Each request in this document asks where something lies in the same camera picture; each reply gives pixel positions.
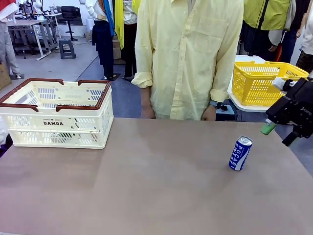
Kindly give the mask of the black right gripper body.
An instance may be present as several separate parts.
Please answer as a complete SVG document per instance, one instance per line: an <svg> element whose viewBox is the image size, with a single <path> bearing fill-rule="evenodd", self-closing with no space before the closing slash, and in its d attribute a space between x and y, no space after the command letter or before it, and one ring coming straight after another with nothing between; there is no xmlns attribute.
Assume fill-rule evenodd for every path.
<svg viewBox="0 0 313 235"><path fill-rule="evenodd" d="M295 125L292 132L295 134L313 133L313 95L296 94L295 102Z"/></svg>

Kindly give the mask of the person's left hand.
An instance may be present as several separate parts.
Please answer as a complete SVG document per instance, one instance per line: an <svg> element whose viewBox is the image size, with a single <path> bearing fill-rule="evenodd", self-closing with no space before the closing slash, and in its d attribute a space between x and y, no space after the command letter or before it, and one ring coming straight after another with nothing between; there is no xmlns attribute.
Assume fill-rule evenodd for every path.
<svg viewBox="0 0 313 235"><path fill-rule="evenodd" d="M217 108L213 105L209 105L204 111L201 119L203 121L215 121L216 120L216 110Z"/></svg>

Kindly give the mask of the person's right hand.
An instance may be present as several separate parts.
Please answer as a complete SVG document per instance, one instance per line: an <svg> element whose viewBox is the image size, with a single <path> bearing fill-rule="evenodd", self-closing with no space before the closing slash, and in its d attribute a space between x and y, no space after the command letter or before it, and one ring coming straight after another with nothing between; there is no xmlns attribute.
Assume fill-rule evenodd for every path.
<svg viewBox="0 0 313 235"><path fill-rule="evenodd" d="M142 107L141 117L146 119L156 119L156 115L151 106Z"/></svg>

